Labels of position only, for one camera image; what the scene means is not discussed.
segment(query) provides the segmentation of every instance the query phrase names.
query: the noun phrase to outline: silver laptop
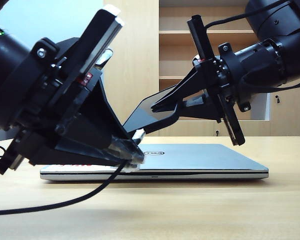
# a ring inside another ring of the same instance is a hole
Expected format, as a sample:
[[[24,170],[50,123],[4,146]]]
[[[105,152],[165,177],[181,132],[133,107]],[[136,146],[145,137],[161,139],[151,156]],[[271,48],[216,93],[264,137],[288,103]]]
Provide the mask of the silver laptop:
[[[116,180],[264,179],[267,167],[221,144],[140,144],[145,155],[139,170]],[[40,177],[53,181],[106,180],[116,167],[100,165],[48,165]]]

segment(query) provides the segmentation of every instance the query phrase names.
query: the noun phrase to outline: table surface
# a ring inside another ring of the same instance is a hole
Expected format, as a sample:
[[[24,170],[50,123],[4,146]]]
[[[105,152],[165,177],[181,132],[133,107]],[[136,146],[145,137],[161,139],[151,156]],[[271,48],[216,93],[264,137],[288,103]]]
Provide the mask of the table surface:
[[[116,182],[75,205],[0,216],[0,239],[300,240],[300,137],[246,137],[242,146],[228,137],[142,143],[223,144],[267,166],[269,178]],[[24,161],[0,175],[0,209],[58,203],[99,185],[41,180],[41,167]]]

